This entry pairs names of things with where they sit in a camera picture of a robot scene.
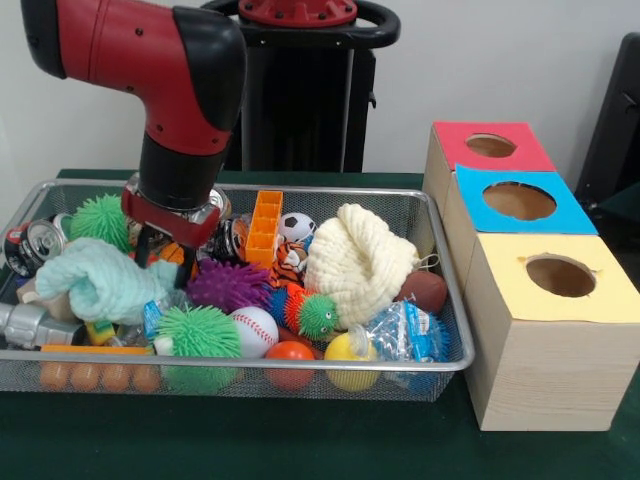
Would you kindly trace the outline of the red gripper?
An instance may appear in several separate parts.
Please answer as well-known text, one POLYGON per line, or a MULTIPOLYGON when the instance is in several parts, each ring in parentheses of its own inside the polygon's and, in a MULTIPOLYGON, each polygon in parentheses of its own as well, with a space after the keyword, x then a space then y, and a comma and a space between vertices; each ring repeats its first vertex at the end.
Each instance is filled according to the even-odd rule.
POLYGON ((174 286, 177 289, 183 289, 192 277, 196 258, 194 248, 204 245, 214 234, 219 223, 220 209, 207 204, 193 212, 170 211, 131 191, 123 192, 121 205, 128 217, 143 225, 138 235, 134 256, 139 267, 147 266, 150 227, 181 244, 183 261, 178 267, 174 286))

